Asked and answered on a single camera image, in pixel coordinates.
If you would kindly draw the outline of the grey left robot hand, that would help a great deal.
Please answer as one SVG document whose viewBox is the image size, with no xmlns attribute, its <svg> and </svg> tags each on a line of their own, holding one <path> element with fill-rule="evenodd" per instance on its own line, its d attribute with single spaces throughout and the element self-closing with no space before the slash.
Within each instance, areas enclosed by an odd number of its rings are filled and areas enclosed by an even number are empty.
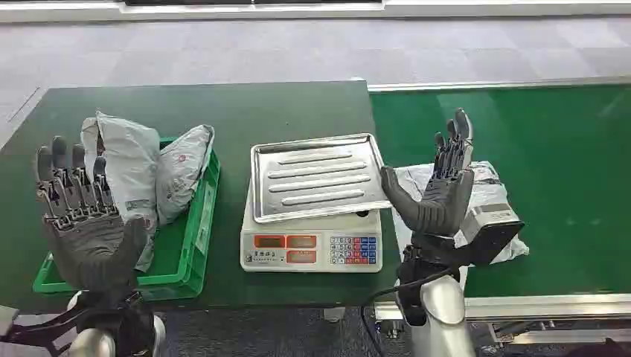
<svg viewBox="0 0 631 357">
<path fill-rule="evenodd" d="M 36 198 L 42 231 L 58 272 L 71 286 L 93 292 L 132 290 L 149 235 L 142 216 L 123 219 L 107 181 L 106 160 L 85 162 L 81 144 L 60 135 L 36 151 Z"/>
</svg>

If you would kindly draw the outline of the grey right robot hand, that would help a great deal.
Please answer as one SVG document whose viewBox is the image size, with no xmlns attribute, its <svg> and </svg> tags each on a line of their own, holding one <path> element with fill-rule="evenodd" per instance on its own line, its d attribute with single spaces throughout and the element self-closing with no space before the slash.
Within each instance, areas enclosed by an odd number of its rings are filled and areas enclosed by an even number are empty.
<svg viewBox="0 0 631 357">
<path fill-rule="evenodd" d="M 415 233 L 453 237 L 460 229 L 473 190 L 473 125 L 462 108 L 446 122 L 447 136 L 435 134 L 435 160 L 421 200 L 401 187 L 394 168 L 380 169 L 382 190 L 405 225 Z"/>
</svg>

